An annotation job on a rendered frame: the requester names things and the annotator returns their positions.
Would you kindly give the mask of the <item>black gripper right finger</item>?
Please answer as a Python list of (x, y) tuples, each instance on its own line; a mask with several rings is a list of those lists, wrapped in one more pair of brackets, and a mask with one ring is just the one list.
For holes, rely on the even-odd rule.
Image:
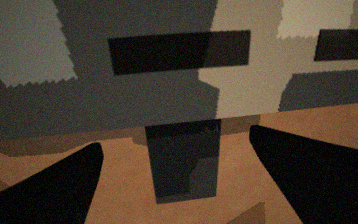
[(358, 149), (259, 125), (249, 141), (303, 224), (358, 224)]

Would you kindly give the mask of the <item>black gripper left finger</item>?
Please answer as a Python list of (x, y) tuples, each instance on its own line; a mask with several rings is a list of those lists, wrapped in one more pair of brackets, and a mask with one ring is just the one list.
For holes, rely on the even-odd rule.
[(84, 224), (103, 160), (93, 142), (0, 191), (0, 224)]

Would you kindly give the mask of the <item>black two-prong plug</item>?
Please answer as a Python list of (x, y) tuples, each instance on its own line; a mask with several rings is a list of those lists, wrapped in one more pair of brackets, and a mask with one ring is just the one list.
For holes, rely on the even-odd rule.
[(145, 126), (158, 205), (216, 197), (221, 121)]

